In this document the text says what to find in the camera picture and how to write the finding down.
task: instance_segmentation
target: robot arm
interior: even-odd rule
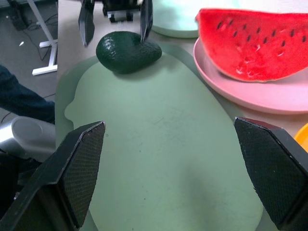
[[[152,0],[102,0],[103,14],[111,23],[133,21],[134,13],[140,11],[141,42],[145,41],[153,24]],[[84,46],[88,46],[94,35],[93,10],[95,0],[82,0],[79,14],[79,30]]]

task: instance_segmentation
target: light green plate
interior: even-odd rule
[[[254,231],[263,206],[232,121],[197,76],[164,53],[133,75],[100,63],[65,115],[106,122],[90,211],[100,231]]]
[[[176,38],[197,38],[195,22],[201,8],[238,8],[238,0],[154,0],[152,30]]]

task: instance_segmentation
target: orange object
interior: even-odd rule
[[[297,132],[294,139],[308,152],[308,124]]]

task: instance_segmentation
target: textured gripper pad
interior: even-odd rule
[[[64,196],[77,228],[83,225],[96,185],[104,132],[101,124],[84,134],[62,176]]]
[[[303,205],[301,215],[296,218],[296,221],[294,222],[290,230],[291,231],[308,231],[308,203]]]
[[[278,225],[305,189],[307,177],[267,130],[247,124],[235,122],[247,172],[271,220]]]

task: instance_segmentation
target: green placemat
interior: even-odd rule
[[[195,67],[193,58],[183,49],[174,46],[174,45],[166,45],[160,44],[163,51],[165,53],[171,54],[177,57],[181,62],[186,64],[190,70],[198,76],[201,81],[202,78],[199,76],[199,73]],[[61,78],[58,83],[57,91],[56,91],[56,141],[57,146],[63,140],[64,136],[73,129],[73,123],[65,118],[64,110],[68,104],[70,104],[75,95],[76,87],[83,73],[92,65],[98,62],[96,57],[92,57],[90,59],[84,60],[79,63],[71,70],[67,71]],[[220,95],[216,94],[212,91],[217,100],[221,103],[224,109],[227,111],[228,115],[231,118],[234,116],[241,116],[241,113],[234,107],[232,103],[222,98]],[[84,227],[81,229],[83,231],[96,231],[95,224],[92,220],[90,212],[85,221]]]
[[[94,64],[65,116],[74,128],[106,122],[90,205],[99,230],[256,229],[263,206],[232,120],[175,57],[131,75]]]

